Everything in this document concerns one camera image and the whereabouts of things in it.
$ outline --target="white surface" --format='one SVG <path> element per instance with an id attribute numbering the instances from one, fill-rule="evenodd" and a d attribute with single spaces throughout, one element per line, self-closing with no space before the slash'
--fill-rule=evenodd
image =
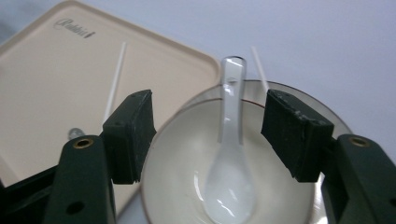
<path id="1" fill-rule="evenodd" d="M 142 195 L 137 193 L 131 200 L 131 202 L 126 205 L 122 214 L 117 220 L 118 224 L 149 224 L 146 218 L 145 211 L 142 206 Z"/>
<path id="2" fill-rule="evenodd" d="M 2 0 L 0 41 L 58 2 Z M 268 80 L 318 98 L 396 161 L 395 1 L 82 2 L 219 60 L 244 57 L 249 78 L 258 77 L 255 46 Z"/>

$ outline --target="white bowl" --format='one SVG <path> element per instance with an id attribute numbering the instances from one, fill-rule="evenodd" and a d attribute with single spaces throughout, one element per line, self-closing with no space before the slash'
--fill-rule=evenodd
<path id="1" fill-rule="evenodd" d="M 258 82 L 246 83 L 249 92 L 249 85 Z M 256 89 L 257 96 L 265 96 L 260 94 L 259 86 Z M 213 223 L 205 213 L 202 194 L 207 171 L 219 149 L 221 100 L 216 92 L 214 88 L 186 104 L 153 139 L 142 177 L 143 202 L 151 223 Z M 315 223 L 316 185 L 291 178 L 261 135 L 265 101 L 251 98 L 254 103 L 242 103 L 243 144 L 257 190 L 257 204 L 248 223 Z M 319 105 L 320 110 L 326 110 L 326 106 Z"/>

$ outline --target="spoon handle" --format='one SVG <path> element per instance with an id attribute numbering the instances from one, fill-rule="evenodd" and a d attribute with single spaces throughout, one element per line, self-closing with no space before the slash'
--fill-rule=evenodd
<path id="1" fill-rule="evenodd" d="M 223 76 L 221 94 L 222 130 L 220 142 L 242 145 L 241 96 L 246 75 L 246 62 L 239 57 L 227 57 L 222 61 Z"/>

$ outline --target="tray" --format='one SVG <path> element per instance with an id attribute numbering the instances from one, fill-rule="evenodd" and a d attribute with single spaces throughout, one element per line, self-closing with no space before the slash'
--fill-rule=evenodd
<path id="1" fill-rule="evenodd" d="M 113 102 L 116 108 L 135 91 L 152 90 L 160 129 L 190 98 L 217 85 L 219 70 L 218 61 L 196 49 L 79 2 L 62 2 L 0 46 L 3 183 L 56 165 L 70 129 L 99 134 L 106 107 Z M 137 189 L 115 186 L 118 212 Z"/>

